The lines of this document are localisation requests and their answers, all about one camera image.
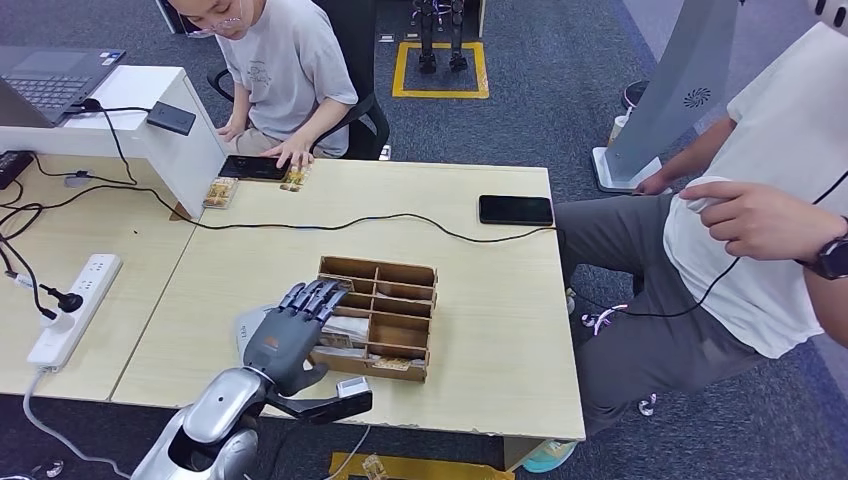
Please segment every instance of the sneaker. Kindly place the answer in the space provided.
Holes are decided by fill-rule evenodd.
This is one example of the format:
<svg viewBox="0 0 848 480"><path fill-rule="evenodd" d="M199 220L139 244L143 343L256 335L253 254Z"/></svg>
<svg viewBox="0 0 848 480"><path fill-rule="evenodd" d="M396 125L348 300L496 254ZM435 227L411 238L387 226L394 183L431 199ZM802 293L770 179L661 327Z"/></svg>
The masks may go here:
<svg viewBox="0 0 848 480"><path fill-rule="evenodd" d="M568 310L568 314L571 315L574 313L574 297L577 296L570 287L565 290L565 308Z"/></svg>
<svg viewBox="0 0 848 480"><path fill-rule="evenodd" d="M558 468L574 453L577 442L548 442L544 448L524 461L524 469L530 473L545 473Z"/></svg>

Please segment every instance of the laptop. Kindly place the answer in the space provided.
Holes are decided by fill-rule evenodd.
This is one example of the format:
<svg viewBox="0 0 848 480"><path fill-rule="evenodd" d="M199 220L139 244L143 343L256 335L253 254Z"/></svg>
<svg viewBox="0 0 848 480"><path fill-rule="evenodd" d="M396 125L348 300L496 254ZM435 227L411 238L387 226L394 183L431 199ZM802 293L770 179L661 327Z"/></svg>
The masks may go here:
<svg viewBox="0 0 848 480"><path fill-rule="evenodd" d="M126 54L114 49L0 46L0 126L52 128Z"/></svg>

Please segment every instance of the wooden table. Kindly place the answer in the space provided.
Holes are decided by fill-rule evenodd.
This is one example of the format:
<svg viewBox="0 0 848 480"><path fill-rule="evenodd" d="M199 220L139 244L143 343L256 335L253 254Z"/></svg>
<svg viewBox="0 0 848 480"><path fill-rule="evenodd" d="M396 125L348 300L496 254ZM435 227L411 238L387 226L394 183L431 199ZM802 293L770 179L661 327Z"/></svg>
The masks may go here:
<svg viewBox="0 0 848 480"><path fill-rule="evenodd" d="M130 163L141 186L173 198L148 162L131 159ZM42 164L48 172L93 168L95 174L126 179L119 159L44 157ZM24 202L58 203L81 190L64 187L61 178L40 174L34 162L19 180L25 188ZM87 186L97 184L92 181ZM0 204L16 194L15 185L0 191ZM8 213L0 210L0 216ZM17 230L29 217L16 216L2 232ZM168 218L168 211L148 193L101 190L45 212L11 241L39 282L63 291L93 253L114 253L124 262L68 364L41 382L39 396L102 401L112 394L193 231L191 225ZM13 264L25 273L17 261ZM32 292L9 279L0 279L0 299L0 392L21 394L35 375L35 367L26 358L41 333L39 314ZM42 292L41 299L48 308L55 308L53 298Z"/></svg>
<svg viewBox="0 0 848 480"><path fill-rule="evenodd" d="M550 196L547 171L318 160L299 193L242 182L210 225L336 225L414 212L478 238L527 231L477 220L481 194ZM353 421L505 437L515 468L549 438L585 438L554 232L499 244L451 238L417 220L336 232L197 229L112 399L179 407L237 364L233 319L314 279L322 255L436 267L438 302L424 384L369 378L372 411ZM331 372L303 397L335 394Z"/></svg>

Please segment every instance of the wristwatch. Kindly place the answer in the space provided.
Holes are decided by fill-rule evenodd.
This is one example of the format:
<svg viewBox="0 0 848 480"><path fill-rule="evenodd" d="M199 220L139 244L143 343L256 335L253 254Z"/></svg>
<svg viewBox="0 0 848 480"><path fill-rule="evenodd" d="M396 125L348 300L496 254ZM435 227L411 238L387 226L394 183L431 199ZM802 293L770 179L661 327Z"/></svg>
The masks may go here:
<svg viewBox="0 0 848 480"><path fill-rule="evenodd" d="M828 280L848 277L848 234L838 237L822 247L812 263L796 260L820 277Z"/></svg>

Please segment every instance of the floor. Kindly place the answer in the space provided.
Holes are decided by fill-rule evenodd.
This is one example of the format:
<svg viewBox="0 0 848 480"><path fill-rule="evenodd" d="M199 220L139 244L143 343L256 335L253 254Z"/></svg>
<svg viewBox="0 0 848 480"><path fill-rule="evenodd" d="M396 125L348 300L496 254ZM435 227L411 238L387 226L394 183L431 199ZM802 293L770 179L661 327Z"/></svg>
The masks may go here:
<svg viewBox="0 0 848 480"><path fill-rule="evenodd" d="M392 99L397 45L378 44L376 87L392 124L393 158L542 166L549 169L555 200L601 196L589 152L606 141L611 119L622 112L621 86L650 75L680 2L488 0L488 100ZM402 4L382 0L381 32L409 29ZM799 0L746 3L737 29L731 91L806 30L810 19L804 8ZM127 49L130 63L183 66L213 119L223 123L229 114L228 105L204 81L207 69L221 62L215 42L170 35L151 1L0 0L0 18L14 19L0 29L0 44L108 46ZM692 136L687 134L669 152ZM614 302L627 297L630 279L585 269L576 284L587 296ZM573 330L576 337L586 333L578 325ZM634 408L620 425L581 445L561 469L535 476L519 471L517 476L848 478L848 404L839 389L848 385L848 362L841 353L823 340L807 342L778 361L703 392L663 394L656 415L644 418ZM841 376L831 374L829 366ZM29 426L19 402L20 397L0 396L0 475L61 457L68 464L60 478L113 478L108 468L73 460L61 445ZM172 414L43 399L36 400L35 410L83 450L111 456L127 470ZM330 452L349 449L362 433L362 427L348 425L293 432L272 472L269 459L288 426L281 420L263 421L262 458L254 479L323 478ZM496 438L392 428L375 428L363 451L495 465L502 454Z"/></svg>

